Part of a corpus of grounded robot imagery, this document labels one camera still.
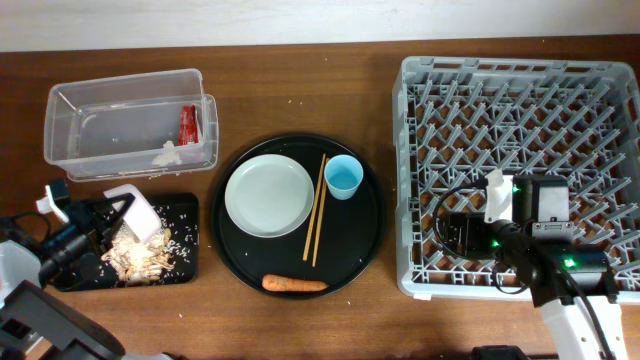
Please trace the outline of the orange carrot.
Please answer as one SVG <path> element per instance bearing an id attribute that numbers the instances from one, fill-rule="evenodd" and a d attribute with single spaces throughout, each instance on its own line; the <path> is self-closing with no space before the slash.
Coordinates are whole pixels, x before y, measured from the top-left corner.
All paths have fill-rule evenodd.
<path id="1" fill-rule="evenodd" d="M 268 274 L 262 278 L 262 287 L 271 292 L 320 292 L 327 289 L 328 285 L 321 281 Z"/>

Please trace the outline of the light blue cup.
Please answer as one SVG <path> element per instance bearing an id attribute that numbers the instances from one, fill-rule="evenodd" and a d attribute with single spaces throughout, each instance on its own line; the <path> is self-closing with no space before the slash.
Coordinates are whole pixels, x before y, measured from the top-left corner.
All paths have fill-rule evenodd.
<path id="1" fill-rule="evenodd" d="M 337 200 L 348 200 L 353 197 L 363 178 L 363 166 L 350 155 L 334 156 L 325 166 L 325 182 L 329 192 Z"/>

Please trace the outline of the wooden chopstick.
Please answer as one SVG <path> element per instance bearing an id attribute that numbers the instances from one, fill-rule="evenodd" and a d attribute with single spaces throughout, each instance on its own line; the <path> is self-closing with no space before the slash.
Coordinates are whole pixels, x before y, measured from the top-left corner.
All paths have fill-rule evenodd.
<path id="1" fill-rule="evenodd" d="M 311 245 L 311 237 L 312 237 L 313 229 L 314 229 L 316 211 L 317 211 L 317 206 L 318 206 L 319 197 L 320 197 L 320 193 L 321 193 L 321 180 L 322 180 L 322 176 L 323 176 L 324 165 L 326 163 L 326 158 L 327 158 L 326 154 L 323 154 L 322 158 L 321 158 L 319 172 L 318 172 L 318 177 L 317 177 L 317 182 L 316 182 L 316 187 L 315 187 L 315 192 L 314 192 L 313 206 L 312 206 L 312 210 L 311 210 L 311 214 L 310 214 L 309 225 L 308 225 L 308 229 L 307 229 L 305 245 L 304 245 L 304 250 L 303 250 L 303 255 L 302 255 L 302 260 L 303 261 L 307 261 L 307 259 L 308 259 L 309 249 L 310 249 L 310 245 Z"/>
<path id="2" fill-rule="evenodd" d="M 330 158 L 326 157 L 324 160 L 324 164 L 320 173 L 320 180 L 321 180 L 321 187 L 320 187 L 320 199 L 319 199 L 319 208 L 318 208 L 318 216 L 317 216 L 317 224 L 316 224 L 316 229 L 315 229 L 315 238 L 314 238 L 314 248 L 313 248 L 313 257 L 312 257 L 312 267 L 316 267 L 316 263 L 317 263 L 317 256 L 318 256 L 318 250 L 319 250 L 319 243 L 320 243 L 320 236 L 321 236 L 321 227 L 322 227 L 322 223 L 323 223 L 323 217 L 324 217 L 324 208 L 325 208 L 325 201 L 326 201 L 326 193 L 327 193 L 327 184 L 326 184 L 326 180 L 324 179 L 324 170 L 326 168 L 326 165 L 328 164 Z"/>

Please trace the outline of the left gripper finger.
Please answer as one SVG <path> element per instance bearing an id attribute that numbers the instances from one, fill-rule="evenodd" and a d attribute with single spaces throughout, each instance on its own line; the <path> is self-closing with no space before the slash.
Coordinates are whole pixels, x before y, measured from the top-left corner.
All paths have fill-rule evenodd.
<path id="1" fill-rule="evenodd" d="M 124 221 L 120 219 L 105 225 L 100 233 L 101 250 L 110 250 L 113 247 L 113 239 L 115 238 L 123 224 Z"/>
<path id="2" fill-rule="evenodd" d="M 136 200 L 132 193 L 124 193 L 115 197 L 98 200 L 94 203 L 94 211 L 103 220 L 123 220 Z"/>

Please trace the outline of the red snack wrapper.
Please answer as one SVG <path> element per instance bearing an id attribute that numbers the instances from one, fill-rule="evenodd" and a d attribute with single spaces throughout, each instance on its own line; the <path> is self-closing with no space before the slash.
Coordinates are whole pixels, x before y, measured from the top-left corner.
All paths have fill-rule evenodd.
<path id="1" fill-rule="evenodd" d="M 196 107 L 194 105 L 183 106 L 181 108 L 178 144 L 185 146 L 197 144 L 199 141 Z"/>

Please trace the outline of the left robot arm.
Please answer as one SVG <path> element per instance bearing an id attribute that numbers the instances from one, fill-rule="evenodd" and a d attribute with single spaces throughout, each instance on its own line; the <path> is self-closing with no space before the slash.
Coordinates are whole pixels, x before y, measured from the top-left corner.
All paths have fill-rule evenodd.
<path id="1" fill-rule="evenodd" d="M 36 240 L 18 224 L 21 214 L 1 219 L 1 357 L 24 359 L 41 340 L 44 359 L 142 359 L 106 328 L 74 310 L 45 287 L 72 273 L 82 259 L 112 248 L 115 233 L 139 196 L 129 192 L 65 207 L 47 196 L 33 214 L 46 224 Z"/>

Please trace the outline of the round black serving tray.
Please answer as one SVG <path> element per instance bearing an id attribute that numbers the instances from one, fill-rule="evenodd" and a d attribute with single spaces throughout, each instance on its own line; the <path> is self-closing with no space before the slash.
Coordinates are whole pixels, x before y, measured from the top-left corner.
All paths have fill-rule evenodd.
<path id="1" fill-rule="evenodd" d="M 233 171 L 244 162 L 266 154 L 292 158 L 313 180 L 318 178 L 322 155 L 350 155 L 363 166 L 364 179 L 352 198 L 340 201 L 331 195 L 326 197 L 315 265 L 302 260 L 307 222 L 290 234 L 265 239 L 242 231 L 226 210 L 224 192 Z M 227 167 L 211 202 L 209 224 L 219 257 L 244 284 L 273 297 L 311 299 L 348 285 L 375 258 L 386 236 L 386 204 L 375 172 L 352 148 L 323 135 L 282 134 L 245 150 Z M 319 292 L 268 291 L 262 286 L 266 275 L 320 281 L 327 288 Z"/>

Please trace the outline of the grey plate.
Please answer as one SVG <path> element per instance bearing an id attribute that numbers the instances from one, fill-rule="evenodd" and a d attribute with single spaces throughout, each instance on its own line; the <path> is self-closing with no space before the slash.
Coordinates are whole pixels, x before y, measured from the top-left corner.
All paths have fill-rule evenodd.
<path id="1" fill-rule="evenodd" d="M 224 191 L 225 208 L 243 232 L 276 238 L 296 230 L 309 216 L 315 196 L 310 175 L 297 161 L 266 154 L 243 162 Z"/>

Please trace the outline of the white napkin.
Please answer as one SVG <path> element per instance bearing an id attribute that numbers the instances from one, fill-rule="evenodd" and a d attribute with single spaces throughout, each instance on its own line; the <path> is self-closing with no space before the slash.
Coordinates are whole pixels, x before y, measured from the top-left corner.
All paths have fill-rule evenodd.
<path id="1" fill-rule="evenodd" d="M 168 140 L 163 144 L 163 152 L 154 157 L 152 164 L 158 167 L 182 164 L 182 159 L 171 140 Z"/>

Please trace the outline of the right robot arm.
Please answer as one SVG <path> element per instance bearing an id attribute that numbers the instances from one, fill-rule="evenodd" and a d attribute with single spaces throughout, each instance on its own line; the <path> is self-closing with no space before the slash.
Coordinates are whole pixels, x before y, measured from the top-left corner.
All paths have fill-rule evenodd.
<path id="1" fill-rule="evenodd" d="M 485 209 L 435 208 L 432 229 L 444 250 L 513 270 L 560 358 L 627 358 L 613 268 L 599 246 L 574 242 L 567 181 L 495 170 L 467 187 L 484 192 Z"/>

